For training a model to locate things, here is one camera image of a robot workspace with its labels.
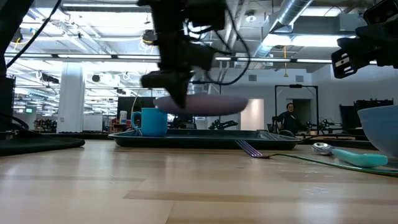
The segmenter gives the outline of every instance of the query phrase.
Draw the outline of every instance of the black mat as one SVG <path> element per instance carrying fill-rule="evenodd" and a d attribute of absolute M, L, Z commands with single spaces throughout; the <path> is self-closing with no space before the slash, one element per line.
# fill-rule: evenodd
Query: black mat
<path fill-rule="evenodd" d="M 0 140 L 0 156 L 69 149 L 73 147 L 80 147 L 84 144 L 85 141 L 82 139 L 51 138 L 46 136 Z"/>

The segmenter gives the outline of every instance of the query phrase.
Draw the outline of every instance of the white column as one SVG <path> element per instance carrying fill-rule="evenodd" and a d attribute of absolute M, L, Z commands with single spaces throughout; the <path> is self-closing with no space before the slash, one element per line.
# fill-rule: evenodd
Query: white column
<path fill-rule="evenodd" d="M 64 62 L 61 76 L 57 132 L 83 131 L 85 76 L 82 63 Z"/>
<path fill-rule="evenodd" d="M 247 107 L 241 112 L 241 130 L 264 129 L 264 99 L 249 99 Z"/>

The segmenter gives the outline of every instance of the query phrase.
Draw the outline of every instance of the doorway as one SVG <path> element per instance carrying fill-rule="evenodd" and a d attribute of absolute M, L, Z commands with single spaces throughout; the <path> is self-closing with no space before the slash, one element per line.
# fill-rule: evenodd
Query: doorway
<path fill-rule="evenodd" d="M 292 103 L 294 104 L 294 113 L 302 124 L 312 121 L 311 99 L 292 99 Z"/>

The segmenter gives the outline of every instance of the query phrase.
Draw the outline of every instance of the teal spoon handle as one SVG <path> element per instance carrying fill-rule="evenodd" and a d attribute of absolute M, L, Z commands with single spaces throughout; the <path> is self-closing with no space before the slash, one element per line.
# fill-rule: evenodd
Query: teal spoon handle
<path fill-rule="evenodd" d="M 384 166 L 388 163 L 388 158 L 380 154 L 355 154 L 342 149 L 333 149 L 336 158 L 346 161 L 357 167 L 373 168 Z"/>

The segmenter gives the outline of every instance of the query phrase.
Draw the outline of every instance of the desk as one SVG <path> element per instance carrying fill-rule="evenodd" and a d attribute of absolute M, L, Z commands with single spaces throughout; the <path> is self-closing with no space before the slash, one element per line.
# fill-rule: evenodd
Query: desk
<path fill-rule="evenodd" d="M 291 153 L 333 160 L 309 146 Z M 398 178 L 286 157 L 253 159 L 239 150 L 133 149 L 87 140 L 84 148 L 1 157 L 0 163 L 3 223 L 398 220 Z"/>

